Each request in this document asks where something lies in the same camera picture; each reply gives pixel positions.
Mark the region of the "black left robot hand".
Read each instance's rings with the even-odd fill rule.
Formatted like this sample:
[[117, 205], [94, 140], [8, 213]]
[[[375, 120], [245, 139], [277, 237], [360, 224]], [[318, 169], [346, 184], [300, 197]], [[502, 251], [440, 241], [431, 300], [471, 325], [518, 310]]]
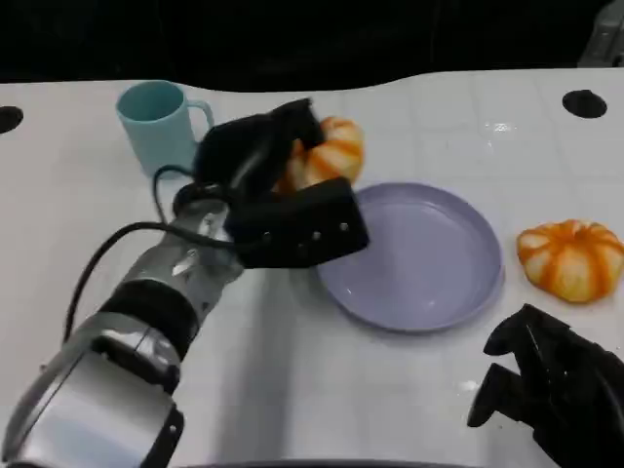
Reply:
[[262, 197], [286, 171], [297, 142], [310, 149], [324, 141], [312, 100], [290, 101], [209, 130], [196, 152], [193, 179], [217, 184], [244, 199]]

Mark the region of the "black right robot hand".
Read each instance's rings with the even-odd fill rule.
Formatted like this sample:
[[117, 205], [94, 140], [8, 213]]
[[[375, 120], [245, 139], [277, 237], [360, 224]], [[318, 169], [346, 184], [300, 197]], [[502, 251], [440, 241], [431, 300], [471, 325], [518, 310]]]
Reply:
[[524, 305], [490, 334], [484, 351], [512, 354], [519, 370], [491, 365], [467, 424], [499, 412], [522, 422], [560, 467], [623, 464], [623, 363], [546, 312]]

